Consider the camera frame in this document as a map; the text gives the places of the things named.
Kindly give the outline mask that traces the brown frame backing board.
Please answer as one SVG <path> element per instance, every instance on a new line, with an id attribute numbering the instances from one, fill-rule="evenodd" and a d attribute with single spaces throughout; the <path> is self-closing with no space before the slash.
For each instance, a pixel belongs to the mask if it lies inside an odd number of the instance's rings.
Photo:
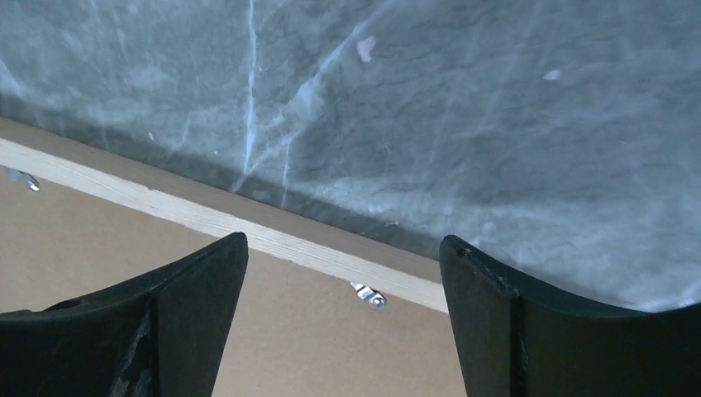
<path id="1" fill-rule="evenodd" d="M 1 309 L 42 310 L 166 265 L 208 235 L 56 184 L 1 178 Z M 216 396 L 462 396 L 447 315 L 252 251 Z"/>

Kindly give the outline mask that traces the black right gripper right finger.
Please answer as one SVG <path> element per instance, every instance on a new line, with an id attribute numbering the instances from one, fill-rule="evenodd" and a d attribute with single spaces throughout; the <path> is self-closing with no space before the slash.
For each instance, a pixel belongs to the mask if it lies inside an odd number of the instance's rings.
<path id="1" fill-rule="evenodd" d="M 441 279 L 469 396 L 697 396 L 700 307 L 572 294 L 449 235 Z"/>

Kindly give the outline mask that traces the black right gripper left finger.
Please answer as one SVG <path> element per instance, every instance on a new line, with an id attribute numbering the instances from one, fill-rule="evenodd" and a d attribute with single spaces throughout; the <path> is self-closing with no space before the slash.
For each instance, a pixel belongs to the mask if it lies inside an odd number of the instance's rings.
<path id="1" fill-rule="evenodd" d="M 235 232 L 106 289 L 3 313 L 2 395 L 211 395 L 248 259 Z"/>

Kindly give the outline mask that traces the light wooden picture frame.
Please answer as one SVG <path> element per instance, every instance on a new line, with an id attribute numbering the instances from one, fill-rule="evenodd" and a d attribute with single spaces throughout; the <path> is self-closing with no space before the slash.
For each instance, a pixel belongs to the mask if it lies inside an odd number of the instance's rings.
<path id="1" fill-rule="evenodd" d="M 2 165 L 220 238 L 249 246 L 441 312 L 438 263 L 13 120 L 1 120 Z"/>

